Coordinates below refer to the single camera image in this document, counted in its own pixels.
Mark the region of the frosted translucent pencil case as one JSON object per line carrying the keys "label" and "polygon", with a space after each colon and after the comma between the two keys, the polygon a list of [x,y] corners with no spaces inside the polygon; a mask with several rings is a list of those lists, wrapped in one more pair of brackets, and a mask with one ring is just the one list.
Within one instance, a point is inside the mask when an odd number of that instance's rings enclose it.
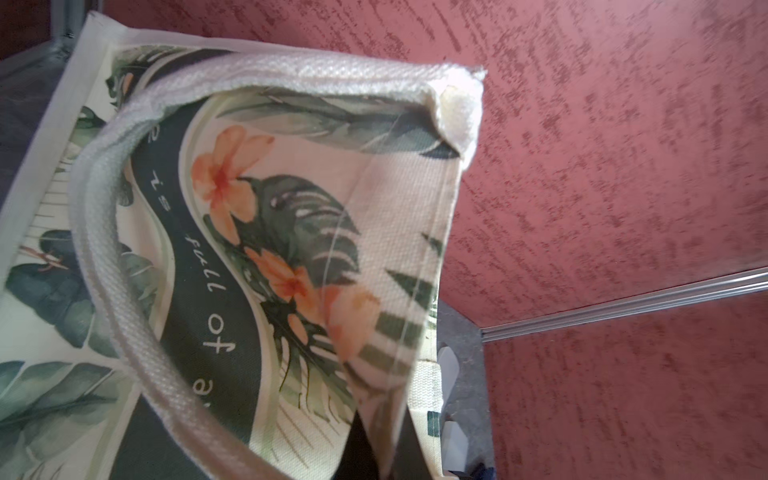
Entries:
{"label": "frosted translucent pencil case", "polygon": [[463,473],[467,466],[469,440],[460,425],[446,421],[441,431],[442,468],[445,473]]}

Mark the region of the cream canvas tote bag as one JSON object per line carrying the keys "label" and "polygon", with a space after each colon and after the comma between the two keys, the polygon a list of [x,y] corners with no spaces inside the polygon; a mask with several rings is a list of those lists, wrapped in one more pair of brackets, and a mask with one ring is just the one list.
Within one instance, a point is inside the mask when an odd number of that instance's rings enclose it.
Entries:
{"label": "cream canvas tote bag", "polygon": [[5,479],[452,479],[478,68],[88,15],[1,210]]}

